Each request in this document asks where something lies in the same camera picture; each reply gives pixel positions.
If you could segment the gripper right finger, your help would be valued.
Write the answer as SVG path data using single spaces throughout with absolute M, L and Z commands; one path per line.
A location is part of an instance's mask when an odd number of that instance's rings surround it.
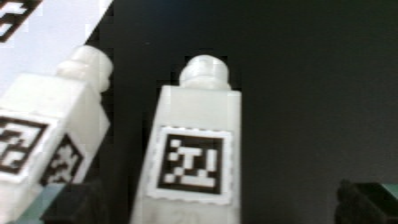
M 334 224 L 398 224 L 398 184 L 341 181 Z

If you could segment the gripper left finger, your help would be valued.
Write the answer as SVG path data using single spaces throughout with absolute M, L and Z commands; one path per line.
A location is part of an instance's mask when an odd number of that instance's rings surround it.
M 66 185 L 41 221 L 45 224 L 110 224 L 107 200 L 96 183 Z

